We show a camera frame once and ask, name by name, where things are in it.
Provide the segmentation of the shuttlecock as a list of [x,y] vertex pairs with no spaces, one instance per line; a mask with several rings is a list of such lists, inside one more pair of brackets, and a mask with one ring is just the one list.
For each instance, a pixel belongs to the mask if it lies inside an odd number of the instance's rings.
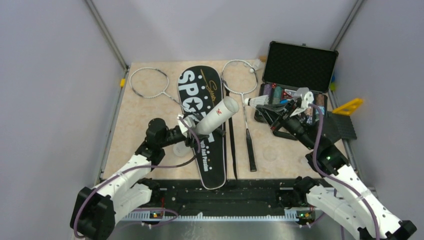
[[249,107],[256,108],[256,106],[264,106],[269,103],[268,95],[261,95],[253,98],[246,98],[243,103]]
[[249,72],[250,73],[255,73],[256,71],[263,69],[264,66],[265,66],[265,63],[262,60],[255,59],[253,61],[253,63],[250,65]]

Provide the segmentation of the white shuttlecock tube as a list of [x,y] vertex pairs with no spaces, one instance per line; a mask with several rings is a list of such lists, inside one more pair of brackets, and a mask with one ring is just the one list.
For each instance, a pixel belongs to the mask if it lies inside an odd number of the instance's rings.
[[239,111],[238,102],[225,96],[195,127],[194,132],[209,135]]

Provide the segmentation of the black racket bag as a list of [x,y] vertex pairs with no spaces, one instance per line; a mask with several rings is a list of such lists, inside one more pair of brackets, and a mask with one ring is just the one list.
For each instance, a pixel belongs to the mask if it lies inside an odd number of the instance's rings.
[[[179,100],[184,114],[194,112],[206,116],[224,97],[224,91],[218,71],[208,65],[194,65],[185,69],[177,80]],[[201,152],[197,148],[197,169],[201,185],[207,190],[216,190],[227,180],[226,138],[213,132],[200,142]]]

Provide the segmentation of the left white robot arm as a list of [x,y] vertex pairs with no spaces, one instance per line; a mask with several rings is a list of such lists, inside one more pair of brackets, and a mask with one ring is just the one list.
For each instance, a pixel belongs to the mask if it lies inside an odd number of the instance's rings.
[[156,206],[161,194],[139,180],[154,169],[166,169],[160,164],[165,156],[164,147],[183,143],[188,149],[196,147],[196,154],[200,154],[201,141],[215,131],[220,132],[223,124],[216,111],[199,122],[190,115],[179,114],[177,122],[169,128],[162,118],[152,119],[144,141],[119,170],[103,182],[78,192],[69,223],[75,238],[106,240],[116,224],[139,206]]

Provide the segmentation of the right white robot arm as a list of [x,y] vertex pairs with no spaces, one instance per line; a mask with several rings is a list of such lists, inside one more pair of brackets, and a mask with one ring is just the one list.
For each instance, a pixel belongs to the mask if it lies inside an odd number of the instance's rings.
[[272,130],[286,129],[306,148],[313,170],[342,196],[337,198],[310,177],[294,186],[293,200],[308,204],[331,217],[356,240],[408,240],[417,227],[391,213],[362,182],[348,159],[322,131],[325,116],[309,97],[290,99],[285,104],[257,105],[255,109]]

